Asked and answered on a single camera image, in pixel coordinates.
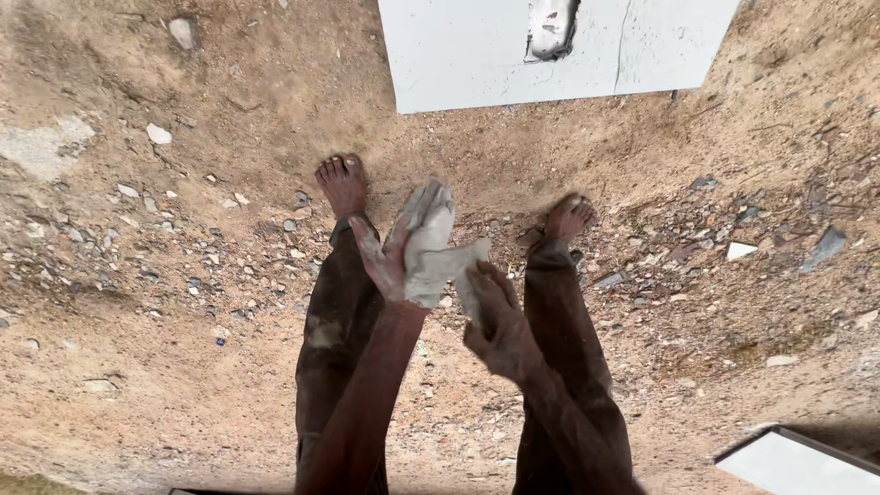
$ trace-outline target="brown pants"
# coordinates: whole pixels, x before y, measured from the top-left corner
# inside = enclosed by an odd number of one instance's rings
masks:
[[[337,222],[330,244],[334,251],[321,266],[312,292],[297,363],[298,473],[310,468],[321,432],[355,371],[383,306],[382,296],[363,270],[346,218]],[[543,243],[530,253],[524,303],[546,362],[562,376],[608,447],[631,469],[627,426],[611,399],[611,375],[583,303],[575,265],[562,242]],[[546,431],[530,412],[528,397],[524,409],[513,492],[571,493],[565,468]],[[367,493],[388,493],[384,457]]]

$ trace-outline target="hand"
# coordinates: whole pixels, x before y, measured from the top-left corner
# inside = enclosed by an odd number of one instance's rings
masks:
[[[530,370],[543,363],[544,355],[519,309],[517,293],[492,263],[477,262],[477,269],[468,270],[467,276],[480,302],[480,321],[465,327],[465,345],[492,374],[521,384]]]
[[[403,264],[404,247],[409,239],[409,221],[411,214],[402,213],[385,245],[380,246],[376,231],[367,222],[358,216],[348,218],[348,224],[355,234],[357,247],[361,252],[363,267],[367,275],[373,279],[373,283],[389,302],[403,302],[403,282],[407,275],[407,269]]]

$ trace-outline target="ground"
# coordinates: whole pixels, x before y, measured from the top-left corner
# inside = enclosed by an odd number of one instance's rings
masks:
[[[880,2],[743,2],[676,98],[424,115],[394,111],[375,1],[285,4],[0,0],[0,471],[289,491],[334,224],[312,172],[338,151],[363,158],[384,232],[424,174],[447,178],[452,241],[490,237],[518,290],[517,239],[570,190],[591,199],[572,248],[650,493],[759,493],[712,459],[772,422],[880,452]],[[168,33],[179,15],[202,49]],[[830,225],[844,247],[800,273]],[[727,261],[732,240],[760,248]],[[453,298],[422,332],[388,433],[396,492],[513,484],[522,396],[463,322]]]

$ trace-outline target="leg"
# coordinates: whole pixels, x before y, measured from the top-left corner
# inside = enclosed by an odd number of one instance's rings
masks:
[[[565,381],[603,440],[632,469],[627,426],[611,398],[611,374],[583,303],[568,243],[594,218],[580,196],[569,196],[547,221],[546,237],[530,253],[525,270],[525,315],[546,362]],[[514,493],[571,493],[572,485],[544,428],[524,401]]]
[[[297,362],[297,474],[310,468],[314,448],[383,306],[348,226],[350,216],[365,217],[366,182],[360,162],[353,155],[334,156],[321,164],[315,176],[338,220],[330,238],[333,253],[321,265],[312,291]],[[384,458],[367,492],[388,492]]]

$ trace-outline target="hole in slab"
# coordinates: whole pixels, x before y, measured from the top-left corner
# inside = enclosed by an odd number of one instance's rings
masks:
[[[571,53],[581,0],[532,0],[523,62],[551,62]]]

